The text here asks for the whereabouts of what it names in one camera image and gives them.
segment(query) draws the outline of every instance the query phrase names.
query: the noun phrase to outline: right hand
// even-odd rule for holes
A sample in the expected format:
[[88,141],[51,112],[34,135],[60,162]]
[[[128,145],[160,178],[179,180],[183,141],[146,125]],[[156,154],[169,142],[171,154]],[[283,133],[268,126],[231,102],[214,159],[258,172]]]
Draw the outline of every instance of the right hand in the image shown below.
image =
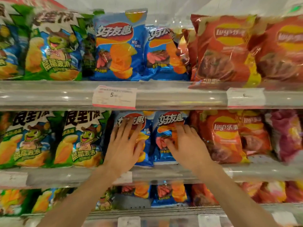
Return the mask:
[[176,129],[178,148],[171,140],[165,139],[165,143],[176,161],[196,175],[201,171],[210,171],[210,167],[216,163],[210,158],[206,145],[196,130],[188,125],[176,126]]

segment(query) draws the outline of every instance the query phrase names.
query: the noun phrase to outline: hand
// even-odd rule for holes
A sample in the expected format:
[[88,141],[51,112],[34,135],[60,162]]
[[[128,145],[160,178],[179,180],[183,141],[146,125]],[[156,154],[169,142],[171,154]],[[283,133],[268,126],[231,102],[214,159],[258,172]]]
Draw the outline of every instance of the hand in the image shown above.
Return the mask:
[[178,148],[173,142],[165,139],[172,156],[184,168],[191,170],[194,174],[201,174],[201,171],[209,171],[214,165],[205,143],[201,140],[196,130],[188,125],[176,126],[178,134]]
[[138,124],[129,138],[133,122],[134,118],[129,118],[128,121],[127,118],[124,118],[120,127],[116,125],[112,130],[102,166],[105,166],[107,170],[112,171],[116,178],[120,177],[134,166],[143,149],[144,140],[139,141],[136,148],[134,148],[142,128],[142,123]]

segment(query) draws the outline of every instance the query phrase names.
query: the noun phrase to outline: left hand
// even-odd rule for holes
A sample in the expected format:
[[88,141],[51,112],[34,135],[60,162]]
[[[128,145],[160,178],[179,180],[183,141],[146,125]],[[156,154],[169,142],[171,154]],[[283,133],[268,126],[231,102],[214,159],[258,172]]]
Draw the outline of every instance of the left hand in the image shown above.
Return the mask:
[[142,123],[138,124],[129,138],[133,122],[134,118],[129,118],[128,121],[127,118],[124,118],[120,127],[116,125],[111,134],[103,166],[111,171],[116,178],[134,166],[143,149],[144,140],[139,141],[136,148],[134,148]]

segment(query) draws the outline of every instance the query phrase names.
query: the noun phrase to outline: right arm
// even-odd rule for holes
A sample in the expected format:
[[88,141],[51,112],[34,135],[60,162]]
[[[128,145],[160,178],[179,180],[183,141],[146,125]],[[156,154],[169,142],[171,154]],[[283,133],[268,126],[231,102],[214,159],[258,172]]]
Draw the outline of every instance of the right arm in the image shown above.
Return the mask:
[[205,143],[194,128],[177,126],[177,133],[178,149],[165,139],[173,157],[206,184],[234,227],[279,227],[270,213],[254,202],[219,164],[211,160]]

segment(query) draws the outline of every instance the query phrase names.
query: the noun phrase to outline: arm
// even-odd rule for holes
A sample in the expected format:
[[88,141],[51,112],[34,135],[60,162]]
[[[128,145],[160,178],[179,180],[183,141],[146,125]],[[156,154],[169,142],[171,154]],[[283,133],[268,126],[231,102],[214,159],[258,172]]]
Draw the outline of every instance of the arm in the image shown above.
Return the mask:
[[235,227],[278,227],[270,213],[255,203],[211,160],[205,143],[194,128],[178,126],[178,149],[166,139],[173,157],[206,184]]
[[128,139],[133,118],[123,120],[121,126],[114,127],[104,164],[93,171],[89,179],[61,204],[49,211],[37,227],[81,227],[86,217],[95,208],[97,201],[108,187],[137,162],[144,140],[134,149],[141,124]]

